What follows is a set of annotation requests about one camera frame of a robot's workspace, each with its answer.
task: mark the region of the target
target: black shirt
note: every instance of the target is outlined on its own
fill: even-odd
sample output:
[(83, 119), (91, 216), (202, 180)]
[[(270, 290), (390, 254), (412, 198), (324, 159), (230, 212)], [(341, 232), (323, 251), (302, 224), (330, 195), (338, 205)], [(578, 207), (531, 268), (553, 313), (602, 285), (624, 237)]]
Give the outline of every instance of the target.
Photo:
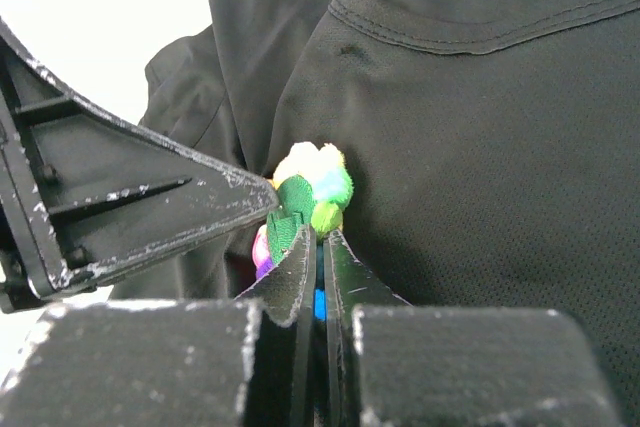
[[(210, 2), (149, 64), (143, 124), (264, 176), (336, 144), (346, 238), (385, 283), (575, 314), (640, 422), (640, 0)], [(255, 230), (114, 295), (234, 295)]]

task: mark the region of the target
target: colorful plush toy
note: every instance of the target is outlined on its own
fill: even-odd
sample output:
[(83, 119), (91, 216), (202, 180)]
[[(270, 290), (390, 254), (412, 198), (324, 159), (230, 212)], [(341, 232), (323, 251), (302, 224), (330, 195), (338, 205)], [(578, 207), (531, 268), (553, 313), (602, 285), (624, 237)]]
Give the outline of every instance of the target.
[(342, 229), (343, 212), (353, 197), (344, 156), (331, 144), (319, 150), (311, 142), (294, 144), (271, 182), (280, 207), (269, 214), (253, 244), (258, 279), (284, 258), (300, 226), (311, 224), (318, 241)]

